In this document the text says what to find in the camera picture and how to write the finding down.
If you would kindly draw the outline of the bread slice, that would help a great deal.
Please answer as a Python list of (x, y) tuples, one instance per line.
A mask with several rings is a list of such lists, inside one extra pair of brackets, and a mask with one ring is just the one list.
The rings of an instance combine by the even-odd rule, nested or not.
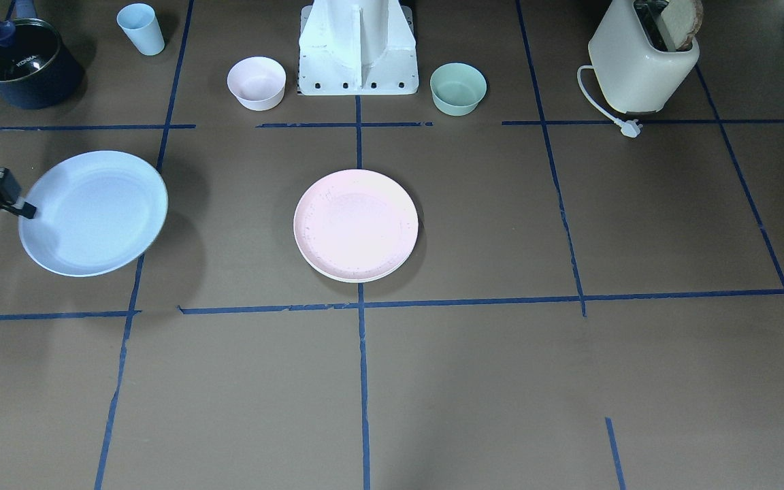
[(691, 49), (703, 16), (702, 1), (667, 1), (657, 17), (657, 27), (669, 52)]

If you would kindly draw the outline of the dark blue pot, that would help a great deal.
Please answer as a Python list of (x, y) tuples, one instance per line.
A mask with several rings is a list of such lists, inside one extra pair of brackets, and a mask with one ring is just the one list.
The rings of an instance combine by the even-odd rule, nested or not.
[(69, 99), (83, 79), (83, 67), (35, 3), (14, 2), (12, 17), (0, 20), (0, 97), (15, 108), (49, 108)]

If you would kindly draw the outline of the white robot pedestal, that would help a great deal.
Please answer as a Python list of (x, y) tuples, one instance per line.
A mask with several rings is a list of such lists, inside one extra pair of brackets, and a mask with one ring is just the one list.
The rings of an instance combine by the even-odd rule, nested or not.
[(301, 9), (297, 87), (305, 96), (398, 96), (419, 87), (410, 6), (314, 1)]

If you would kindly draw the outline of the pink bowl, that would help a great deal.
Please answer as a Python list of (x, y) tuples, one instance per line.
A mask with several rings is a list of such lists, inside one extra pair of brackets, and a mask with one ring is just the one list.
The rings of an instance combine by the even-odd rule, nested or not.
[(262, 112), (280, 105), (287, 83), (286, 69), (276, 60), (252, 56), (237, 62), (227, 74), (227, 87), (240, 105)]

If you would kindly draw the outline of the beige plate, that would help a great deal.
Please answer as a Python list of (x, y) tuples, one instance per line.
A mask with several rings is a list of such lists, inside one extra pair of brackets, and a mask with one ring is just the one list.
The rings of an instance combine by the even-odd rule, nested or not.
[(321, 276), (345, 283), (373, 282), (386, 277), (410, 259), (407, 254), (321, 255), (301, 251), (305, 262)]

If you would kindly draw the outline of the pink plate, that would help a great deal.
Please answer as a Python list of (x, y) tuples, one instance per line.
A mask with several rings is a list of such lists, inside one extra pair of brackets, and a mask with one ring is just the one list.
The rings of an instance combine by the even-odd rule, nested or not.
[(309, 187), (293, 213), (299, 252), (412, 254), (417, 237), (413, 199), (403, 186), (377, 171), (335, 171)]

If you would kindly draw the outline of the light blue cup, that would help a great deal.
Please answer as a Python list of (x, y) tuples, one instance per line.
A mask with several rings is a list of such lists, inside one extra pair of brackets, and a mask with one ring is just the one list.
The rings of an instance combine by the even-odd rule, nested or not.
[(117, 13), (117, 24), (142, 55), (155, 56), (164, 50), (161, 25), (149, 4), (132, 3), (122, 7)]

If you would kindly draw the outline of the cream toaster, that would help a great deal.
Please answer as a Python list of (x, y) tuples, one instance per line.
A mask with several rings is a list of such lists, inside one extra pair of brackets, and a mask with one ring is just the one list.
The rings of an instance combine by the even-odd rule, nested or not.
[(662, 110), (700, 58), (696, 36), (685, 52), (669, 52), (657, 27), (667, 1), (612, 1), (588, 43), (604, 99), (620, 114)]

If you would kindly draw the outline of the light blue plate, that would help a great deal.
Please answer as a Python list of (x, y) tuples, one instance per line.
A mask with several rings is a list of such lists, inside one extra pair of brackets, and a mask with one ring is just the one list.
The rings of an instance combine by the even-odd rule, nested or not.
[(168, 193), (148, 162), (119, 151), (85, 152), (50, 168), (26, 195), (18, 221), (24, 251), (57, 275), (90, 277), (146, 251), (166, 220)]

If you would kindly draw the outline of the green bowl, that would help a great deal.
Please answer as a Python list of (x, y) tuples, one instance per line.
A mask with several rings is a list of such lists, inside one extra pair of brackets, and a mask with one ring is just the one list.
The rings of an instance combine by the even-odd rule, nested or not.
[(429, 87), (435, 108), (448, 116), (471, 114), (488, 92), (482, 72), (461, 63), (436, 68), (429, 79)]

